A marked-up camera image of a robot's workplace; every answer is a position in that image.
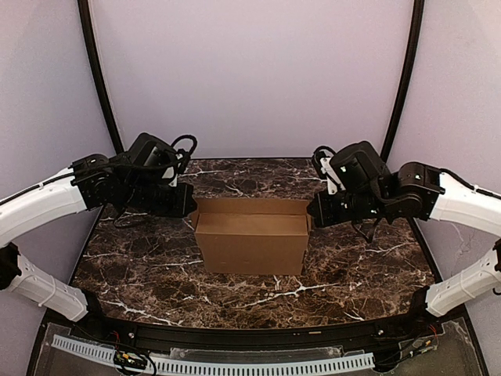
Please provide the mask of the brown cardboard box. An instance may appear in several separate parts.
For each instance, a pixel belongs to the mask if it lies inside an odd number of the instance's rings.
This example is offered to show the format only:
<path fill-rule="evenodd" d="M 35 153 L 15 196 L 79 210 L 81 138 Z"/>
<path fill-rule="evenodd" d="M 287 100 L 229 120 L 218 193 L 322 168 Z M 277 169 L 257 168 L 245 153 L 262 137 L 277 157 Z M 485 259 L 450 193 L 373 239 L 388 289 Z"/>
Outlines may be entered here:
<path fill-rule="evenodd" d="M 196 243 L 209 273 L 298 276 L 311 231 L 306 200 L 198 198 Z"/>

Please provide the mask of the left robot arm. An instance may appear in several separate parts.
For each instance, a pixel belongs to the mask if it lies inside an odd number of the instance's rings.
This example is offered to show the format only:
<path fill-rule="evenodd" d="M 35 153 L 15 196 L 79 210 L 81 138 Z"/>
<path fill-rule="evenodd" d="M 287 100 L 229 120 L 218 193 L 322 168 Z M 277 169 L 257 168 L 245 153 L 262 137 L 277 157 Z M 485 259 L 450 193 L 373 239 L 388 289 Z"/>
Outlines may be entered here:
<path fill-rule="evenodd" d="M 197 209 L 193 186 L 181 183 L 197 147 L 192 135 L 172 143 L 141 133 L 114 157 L 92 154 L 1 201 L 1 289 L 22 295 L 72 322 L 100 313 L 93 293 L 71 287 L 34 265 L 14 240 L 56 219 L 111 205 L 156 217 L 184 219 Z"/>

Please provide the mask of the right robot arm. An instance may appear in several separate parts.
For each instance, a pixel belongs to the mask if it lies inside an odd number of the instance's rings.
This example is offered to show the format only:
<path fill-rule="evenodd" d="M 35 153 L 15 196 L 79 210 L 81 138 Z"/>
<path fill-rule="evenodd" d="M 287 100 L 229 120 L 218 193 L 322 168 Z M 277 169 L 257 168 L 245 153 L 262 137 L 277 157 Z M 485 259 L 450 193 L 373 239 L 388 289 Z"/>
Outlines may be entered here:
<path fill-rule="evenodd" d="M 400 218 L 459 223 L 500 235 L 500 195 L 466 182 L 446 168 L 420 162 L 391 172 L 373 146 L 362 141 L 336 152 L 319 146 L 312 165 L 326 189 L 315 194 L 307 207 L 315 226 L 326 228 L 350 223 L 366 242 L 374 230 L 364 232 L 368 219 L 378 226 Z M 444 316 L 500 284 L 500 244 L 496 243 L 473 265 L 440 283 L 422 287 L 411 300 L 409 315 L 419 320 Z"/>

